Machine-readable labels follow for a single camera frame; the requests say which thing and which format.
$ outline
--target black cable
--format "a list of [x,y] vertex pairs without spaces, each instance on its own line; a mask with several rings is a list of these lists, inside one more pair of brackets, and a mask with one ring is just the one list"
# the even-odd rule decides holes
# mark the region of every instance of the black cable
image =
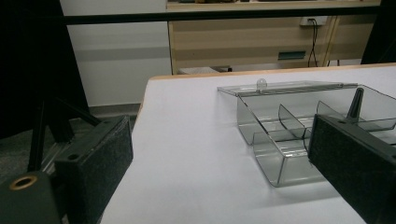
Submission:
[[310,66],[309,63],[311,62],[312,55],[314,55],[315,66],[318,67],[317,55],[315,53],[315,45],[317,44],[317,38],[318,38],[318,23],[317,23],[317,20],[315,20],[315,19],[309,19],[309,21],[312,21],[312,23],[314,25],[314,34],[312,37],[312,49],[311,49],[311,53],[309,54],[309,58],[308,58],[308,67]]

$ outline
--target white table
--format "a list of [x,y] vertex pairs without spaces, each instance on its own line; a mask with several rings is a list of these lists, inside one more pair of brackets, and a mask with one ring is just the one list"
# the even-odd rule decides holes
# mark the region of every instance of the white table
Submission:
[[236,99],[217,91],[261,77],[357,82],[396,96],[396,63],[152,78],[134,161],[102,223],[363,223],[326,181],[278,189],[267,181],[238,131]]

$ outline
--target clear plastic container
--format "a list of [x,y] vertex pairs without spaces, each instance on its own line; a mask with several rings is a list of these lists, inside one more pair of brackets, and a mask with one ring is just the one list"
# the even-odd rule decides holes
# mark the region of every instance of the clear plastic container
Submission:
[[356,125],[395,145],[396,99],[354,83],[283,82],[219,87],[237,98],[237,122],[275,187],[323,180],[307,158],[315,114],[348,118],[357,89],[363,90]]

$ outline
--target black metal stand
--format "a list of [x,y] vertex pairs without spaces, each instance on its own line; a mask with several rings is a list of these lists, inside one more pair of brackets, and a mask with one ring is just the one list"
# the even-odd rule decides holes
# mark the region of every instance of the black metal stand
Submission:
[[47,124],[56,142],[69,142],[74,137],[67,112],[81,118],[93,126],[101,120],[78,106],[67,103],[60,98],[41,100],[36,108],[35,127],[33,129],[32,145],[28,164],[28,172],[41,169],[43,160],[44,138]]

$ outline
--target wooden cabinet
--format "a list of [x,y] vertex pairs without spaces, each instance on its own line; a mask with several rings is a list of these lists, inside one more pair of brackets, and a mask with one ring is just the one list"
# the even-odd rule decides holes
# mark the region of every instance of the wooden cabinet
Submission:
[[[168,10],[247,9],[269,7],[351,7],[379,5],[379,1],[317,1],[235,4],[168,3]],[[169,37],[173,74],[179,68],[228,66],[254,63],[287,63],[308,66],[313,26],[301,26],[298,18],[238,19],[217,21],[170,21]],[[330,16],[318,28],[315,53],[318,65],[328,60],[361,58],[375,16]],[[299,52],[301,57],[282,60],[279,53]]]

